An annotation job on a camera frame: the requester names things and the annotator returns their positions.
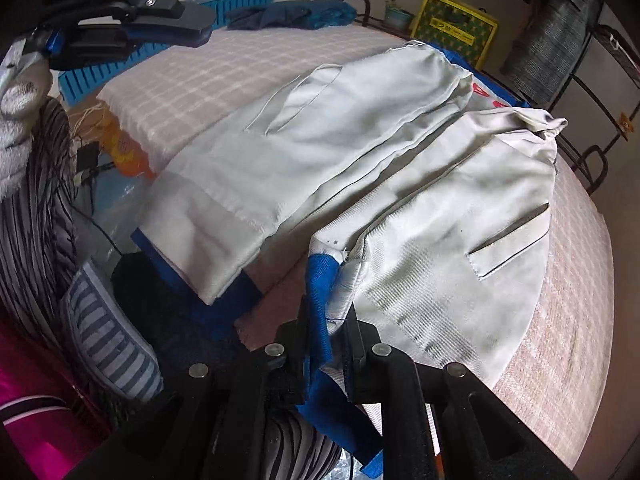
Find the gray plaid fabric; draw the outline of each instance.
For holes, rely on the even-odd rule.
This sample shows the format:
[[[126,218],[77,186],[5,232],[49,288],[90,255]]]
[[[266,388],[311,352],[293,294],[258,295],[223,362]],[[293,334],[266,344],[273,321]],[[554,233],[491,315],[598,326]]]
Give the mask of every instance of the gray plaid fabric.
[[[587,37],[594,1],[549,0],[513,43],[500,71],[533,104],[548,104],[571,72]]]

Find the blue folded cloth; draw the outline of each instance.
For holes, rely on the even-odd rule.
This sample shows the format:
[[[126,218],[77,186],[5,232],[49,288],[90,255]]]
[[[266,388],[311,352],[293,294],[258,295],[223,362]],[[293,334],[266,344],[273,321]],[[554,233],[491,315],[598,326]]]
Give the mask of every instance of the blue folded cloth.
[[[230,10],[226,18],[231,30],[266,27],[316,30],[331,25],[349,25],[356,19],[356,9],[342,0],[296,0]]]

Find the bed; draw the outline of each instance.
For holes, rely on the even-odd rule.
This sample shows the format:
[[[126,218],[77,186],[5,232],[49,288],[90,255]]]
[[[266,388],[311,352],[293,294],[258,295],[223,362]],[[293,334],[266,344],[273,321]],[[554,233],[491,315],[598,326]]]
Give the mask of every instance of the bed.
[[[109,81],[98,98],[159,172],[200,131],[278,84],[322,63],[344,63],[402,40],[352,25],[317,31],[217,30],[199,49],[173,47]],[[613,264],[602,216],[562,158],[552,203],[542,293],[495,393],[569,467],[577,461],[607,376]],[[296,317],[305,258],[237,322],[250,348]]]

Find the jacket welt pocket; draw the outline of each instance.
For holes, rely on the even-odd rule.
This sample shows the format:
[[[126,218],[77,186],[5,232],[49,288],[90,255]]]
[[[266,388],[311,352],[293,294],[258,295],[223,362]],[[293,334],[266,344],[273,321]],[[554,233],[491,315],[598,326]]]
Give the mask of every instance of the jacket welt pocket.
[[[539,241],[548,233],[550,219],[547,203],[471,251],[467,257],[474,272],[484,278]]]
[[[259,135],[280,131],[333,83],[341,71],[340,65],[325,63],[311,73],[295,78],[269,97],[262,110],[244,130]]]

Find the potted plant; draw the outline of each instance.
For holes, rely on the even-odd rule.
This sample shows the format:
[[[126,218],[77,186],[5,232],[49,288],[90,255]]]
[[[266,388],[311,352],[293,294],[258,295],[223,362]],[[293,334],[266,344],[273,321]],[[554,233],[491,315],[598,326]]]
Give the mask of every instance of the potted plant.
[[[406,10],[402,10],[396,0],[385,2],[385,19],[383,24],[386,27],[394,28],[400,32],[406,32],[414,15]]]

